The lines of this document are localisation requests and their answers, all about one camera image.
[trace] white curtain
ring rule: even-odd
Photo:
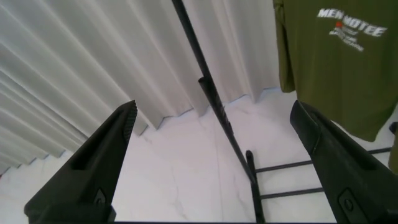
[[[272,1],[184,1],[223,101],[278,86]],[[0,173],[76,151],[119,105],[134,133],[208,106],[171,0],[0,0]]]

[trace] red logo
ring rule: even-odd
[[[343,27],[343,23],[342,22],[336,22],[336,27],[337,28],[342,28]]]

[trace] white marble floor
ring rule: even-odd
[[[226,105],[236,139],[242,151],[252,150],[257,168],[309,159],[289,123],[294,100],[295,93],[266,90],[255,104],[244,96]],[[383,127],[376,142],[358,142],[375,149],[393,140]],[[24,204],[69,157],[9,170],[0,179],[0,223],[27,223]],[[376,157],[386,164],[388,153]],[[311,165],[258,179],[262,194],[320,187]],[[324,193],[262,204],[268,222],[335,222]],[[210,108],[201,118],[189,111],[131,137],[113,206],[119,221],[255,221],[249,181]]]

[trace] green garment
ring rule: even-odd
[[[274,0],[282,91],[374,141],[398,102],[398,0]],[[389,167],[398,173],[398,140]]]

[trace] rack leg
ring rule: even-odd
[[[246,160],[248,161],[248,165],[251,173],[255,178],[255,183],[251,182],[251,193],[253,196],[253,204],[254,204],[254,213],[256,214],[256,223],[265,223],[266,219],[264,218],[264,211],[262,210],[262,203],[260,198],[260,189],[257,181],[256,175],[256,167],[254,166],[254,158],[253,153],[250,150],[246,151]]]

